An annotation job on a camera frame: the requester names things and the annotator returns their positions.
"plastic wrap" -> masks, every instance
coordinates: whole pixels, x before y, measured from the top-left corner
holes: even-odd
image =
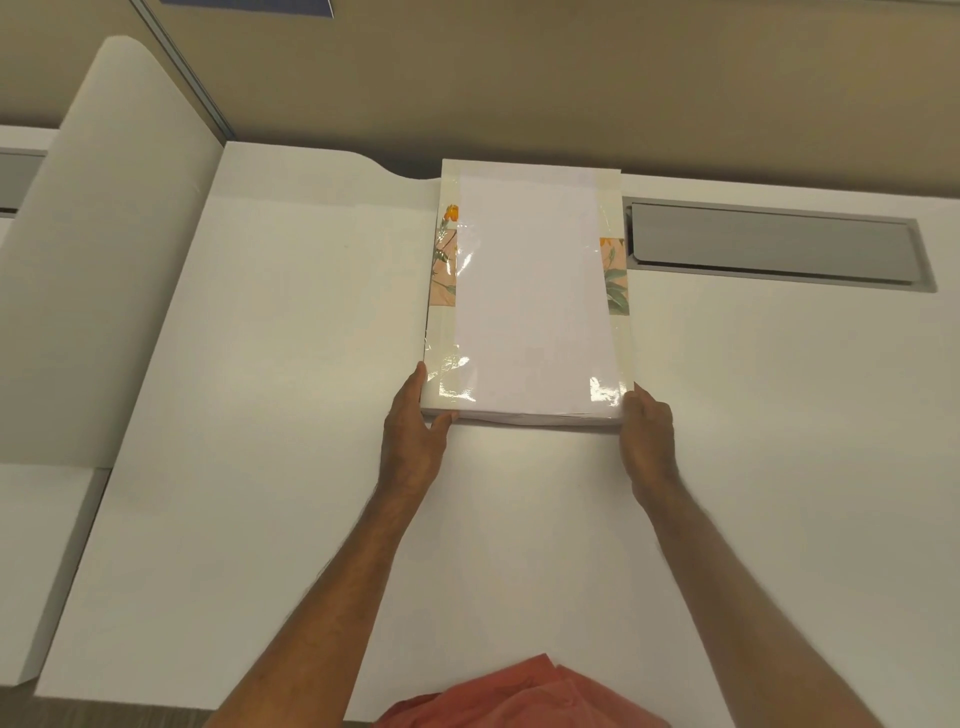
[[[608,425],[633,382],[616,170],[445,160],[427,413]]]

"finger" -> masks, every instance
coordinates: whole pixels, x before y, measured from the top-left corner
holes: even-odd
[[[459,417],[459,412],[444,412],[442,415],[438,415],[433,421],[433,424],[430,426],[430,432],[434,437],[446,445],[446,433],[450,430],[450,426],[453,425],[453,423],[455,423]]]
[[[403,382],[403,386],[397,391],[394,397],[394,407],[416,403],[420,401],[420,390],[423,389],[423,381],[426,379],[426,366],[422,361],[417,362],[417,367],[413,373]]]
[[[646,416],[646,399],[643,397],[646,392],[640,389],[640,385],[634,383],[633,389],[628,389],[623,395],[623,411],[626,416]]]
[[[657,401],[654,399],[654,396],[636,382],[634,382],[634,392],[643,404],[643,413],[647,415],[647,417],[650,417],[657,411]]]

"floral pattern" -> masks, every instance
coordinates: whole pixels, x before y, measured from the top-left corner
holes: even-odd
[[[437,227],[433,246],[433,267],[430,269],[429,305],[457,304],[457,220],[460,209],[449,205]]]
[[[607,309],[612,316],[629,316],[627,249],[623,244],[623,238],[600,238],[600,256],[603,258],[603,276],[607,283]]]

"desk surface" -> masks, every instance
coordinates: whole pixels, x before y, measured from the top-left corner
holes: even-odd
[[[624,177],[920,216],[936,295],[632,271],[637,377],[691,488],[890,726],[960,711],[960,205]],[[215,707],[348,533],[420,357],[437,181],[228,145],[38,692]],[[348,717],[546,651],[730,725],[615,438],[457,425]]]

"beige wall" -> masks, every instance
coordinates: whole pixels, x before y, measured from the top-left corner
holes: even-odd
[[[960,196],[957,8],[336,0],[329,21],[150,3],[245,140],[422,175],[468,157]],[[127,0],[56,5],[0,18],[17,69],[0,122],[56,123],[98,34],[145,37]]]
[[[0,124],[59,127],[108,36],[131,36],[146,45],[212,128],[128,0],[0,2]]]

